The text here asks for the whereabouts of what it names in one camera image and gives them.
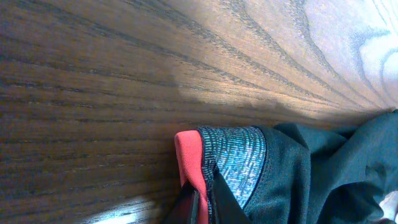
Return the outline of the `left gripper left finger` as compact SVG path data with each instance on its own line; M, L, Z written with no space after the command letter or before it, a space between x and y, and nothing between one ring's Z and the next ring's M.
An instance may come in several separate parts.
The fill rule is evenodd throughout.
M161 224L196 224L198 206L198 190L190 182L185 182L173 207Z

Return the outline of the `black leggings with red waistband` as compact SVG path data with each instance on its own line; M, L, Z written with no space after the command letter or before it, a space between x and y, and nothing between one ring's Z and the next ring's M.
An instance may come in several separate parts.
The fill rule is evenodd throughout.
M396 223L397 112L357 128L203 126L175 135L181 186L212 223L220 173L251 223Z

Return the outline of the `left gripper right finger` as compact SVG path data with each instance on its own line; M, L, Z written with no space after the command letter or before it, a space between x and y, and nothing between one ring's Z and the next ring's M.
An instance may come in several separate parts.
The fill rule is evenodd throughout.
M212 223L251 224L220 173L214 174L211 191Z

